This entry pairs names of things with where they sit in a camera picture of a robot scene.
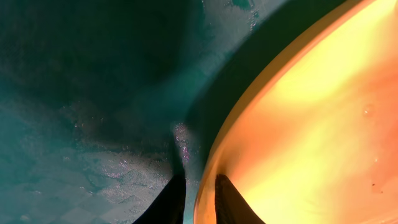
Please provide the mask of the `yellow-green plate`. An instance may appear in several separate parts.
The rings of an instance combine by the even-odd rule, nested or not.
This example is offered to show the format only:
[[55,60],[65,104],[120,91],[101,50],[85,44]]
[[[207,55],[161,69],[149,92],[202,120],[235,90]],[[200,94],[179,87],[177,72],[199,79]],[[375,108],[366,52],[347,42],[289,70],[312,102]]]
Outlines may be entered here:
[[[227,177],[252,214],[226,192]],[[250,84],[210,151],[194,223],[397,222],[397,1],[347,1]]]

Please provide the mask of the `teal plastic tray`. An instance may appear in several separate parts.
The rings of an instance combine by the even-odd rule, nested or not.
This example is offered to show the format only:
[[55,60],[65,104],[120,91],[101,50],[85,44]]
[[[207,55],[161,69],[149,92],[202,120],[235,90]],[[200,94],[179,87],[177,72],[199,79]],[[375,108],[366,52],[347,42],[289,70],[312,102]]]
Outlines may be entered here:
[[183,222],[232,107],[331,0],[1,1],[1,222]]

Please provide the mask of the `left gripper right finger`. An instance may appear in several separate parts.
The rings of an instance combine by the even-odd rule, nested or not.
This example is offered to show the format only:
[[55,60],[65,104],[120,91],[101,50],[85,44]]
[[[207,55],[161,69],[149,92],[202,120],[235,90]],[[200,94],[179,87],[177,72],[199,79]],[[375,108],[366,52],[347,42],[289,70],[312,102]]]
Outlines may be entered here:
[[215,179],[215,213],[217,224],[265,224],[223,174]]

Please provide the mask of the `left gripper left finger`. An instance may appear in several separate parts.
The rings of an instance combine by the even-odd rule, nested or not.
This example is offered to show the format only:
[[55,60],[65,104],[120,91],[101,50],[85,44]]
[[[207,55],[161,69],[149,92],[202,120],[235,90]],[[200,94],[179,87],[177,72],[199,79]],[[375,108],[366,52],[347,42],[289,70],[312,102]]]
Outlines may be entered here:
[[182,224],[186,199],[186,179],[174,175],[149,208],[132,224]]

